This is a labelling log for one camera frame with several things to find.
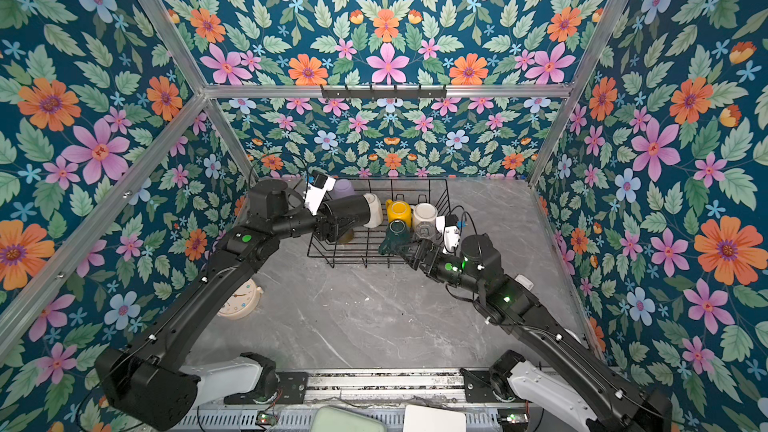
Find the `clock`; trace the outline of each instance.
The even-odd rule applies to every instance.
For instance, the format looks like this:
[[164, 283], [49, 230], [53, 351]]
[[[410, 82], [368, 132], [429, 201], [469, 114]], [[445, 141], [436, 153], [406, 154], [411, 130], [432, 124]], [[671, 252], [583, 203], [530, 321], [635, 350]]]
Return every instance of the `clock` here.
[[264, 290], [249, 278], [226, 300], [216, 315], [230, 320], [243, 318], [254, 311], [263, 292]]

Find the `wallpaper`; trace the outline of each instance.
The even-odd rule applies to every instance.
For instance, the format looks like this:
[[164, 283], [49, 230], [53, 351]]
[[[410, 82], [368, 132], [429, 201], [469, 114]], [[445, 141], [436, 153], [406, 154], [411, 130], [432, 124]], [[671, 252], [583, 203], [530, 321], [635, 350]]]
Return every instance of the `wallpaper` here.
[[768, 427], [765, 2], [630, 0], [537, 184], [608, 362], [674, 430]]
[[560, 102], [297, 97], [221, 105], [261, 176], [312, 167], [357, 177], [525, 178]]
[[0, 0], [0, 310], [189, 91], [136, 0]]
[[479, 85], [569, 81], [606, 0], [164, 1], [212, 84]]
[[[200, 114], [5, 360], [0, 430], [79, 430], [76, 420], [91, 432], [133, 427], [98, 387], [96, 357], [125, 345], [195, 280], [242, 203], [239, 175]], [[21, 226], [0, 222], [4, 233]]]

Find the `metal beam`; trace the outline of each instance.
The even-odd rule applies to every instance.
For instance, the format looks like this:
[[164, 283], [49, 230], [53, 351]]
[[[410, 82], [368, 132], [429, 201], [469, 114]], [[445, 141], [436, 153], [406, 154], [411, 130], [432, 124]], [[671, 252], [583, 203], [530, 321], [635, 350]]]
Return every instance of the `metal beam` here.
[[216, 131], [219, 133], [222, 143], [226, 146], [232, 159], [235, 160], [237, 168], [240, 169], [240, 173], [245, 177], [248, 177], [251, 162], [248, 160], [248, 155], [243, 148], [243, 143], [237, 138], [237, 135], [235, 135], [235, 130], [232, 127], [232, 124], [226, 120], [221, 105], [216, 100], [208, 100], [205, 106], [205, 111], [208, 114], [211, 123], [214, 124]]
[[[326, 92], [338, 93], [339, 98], [344, 94], [353, 92], [353, 97], [360, 97], [361, 93], [371, 94], [370, 86], [328, 86]], [[397, 97], [394, 86], [373, 86], [376, 95], [381, 91], [392, 92], [392, 97]], [[442, 87], [424, 86], [422, 91], [440, 90]], [[515, 84], [510, 86], [446, 86], [447, 97], [549, 97], [564, 99], [571, 95], [573, 87], [569, 84], [549, 84], [538, 86], [536, 84]], [[407, 92], [409, 95], [418, 91], [418, 86], [397, 86], [398, 91]], [[309, 97], [311, 99], [323, 98], [323, 91], [319, 86], [260, 86], [256, 84], [243, 84], [242, 86], [206, 86], [207, 99], [289, 99], [293, 97]]]
[[141, 188], [141, 184], [154, 172], [170, 148], [193, 124], [204, 104], [202, 95], [194, 95], [187, 101], [178, 115], [0, 315], [0, 363], [32, 326], [40, 311], [56, 297], [80, 262], [91, 253], [94, 242], [106, 233], [128, 204], [133, 192]]
[[574, 79], [571, 83], [573, 91], [560, 108], [560, 113], [555, 117], [554, 122], [552, 122], [552, 126], [549, 128], [549, 134], [547, 134], [547, 138], [544, 140], [542, 148], [538, 153], [536, 167], [530, 176], [530, 183], [533, 187], [535, 187], [539, 177], [542, 176], [547, 162], [549, 162], [549, 159], [552, 157], [552, 153], [554, 152], [555, 147], [557, 147], [558, 140], [565, 130], [565, 127], [568, 125], [568, 118], [576, 109], [578, 101], [584, 94], [584, 88], [586, 88], [587, 82], [589, 82], [590, 77], [592, 77], [594, 68], [600, 59], [600, 55], [608, 44], [610, 36], [616, 28], [616, 23], [619, 21], [619, 17], [624, 13], [624, 9], [627, 7], [628, 2], [629, 0], [608, 0], [605, 4], [605, 13], [600, 19], [598, 26], [595, 27], [592, 39], [589, 41], [589, 45], [584, 51], [581, 61], [578, 64], [578, 68], [576, 69], [576, 73], [574, 74]]
[[165, 48], [174, 58], [182, 75], [186, 79], [193, 93], [200, 93], [206, 85], [203, 73], [197, 66], [195, 58], [181, 38], [176, 25], [170, 21], [168, 8], [162, 0], [138, 0], [141, 9], [149, 17], [150, 22], [158, 33], [158, 37], [165, 44]]

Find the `yellow mug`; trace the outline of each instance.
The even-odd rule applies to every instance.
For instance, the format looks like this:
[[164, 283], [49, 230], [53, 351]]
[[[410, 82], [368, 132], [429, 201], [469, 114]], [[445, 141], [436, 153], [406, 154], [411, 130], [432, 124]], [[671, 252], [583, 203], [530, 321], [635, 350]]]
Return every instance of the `yellow mug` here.
[[406, 223], [408, 228], [410, 228], [411, 207], [402, 200], [398, 200], [397, 202], [388, 200], [386, 201], [386, 218], [388, 222], [392, 222], [393, 220], [402, 220]]

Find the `black wire dish rack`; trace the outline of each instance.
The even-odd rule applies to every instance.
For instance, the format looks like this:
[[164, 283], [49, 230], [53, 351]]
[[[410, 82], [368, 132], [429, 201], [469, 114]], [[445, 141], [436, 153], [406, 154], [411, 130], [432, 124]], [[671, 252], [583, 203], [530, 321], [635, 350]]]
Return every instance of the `black wire dish rack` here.
[[411, 206], [430, 203], [437, 209], [438, 216], [444, 216], [451, 210], [451, 197], [448, 194], [448, 180], [445, 178], [348, 178], [358, 194], [376, 194], [382, 204], [384, 221], [375, 228], [355, 227], [354, 238], [346, 243], [329, 243], [318, 240], [314, 235], [306, 256], [324, 258], [328, 265], [336, 264], [405, 264], [398, 255], [379, 254], [379, 245], [386, 236], [386, 201], [402, 200]]

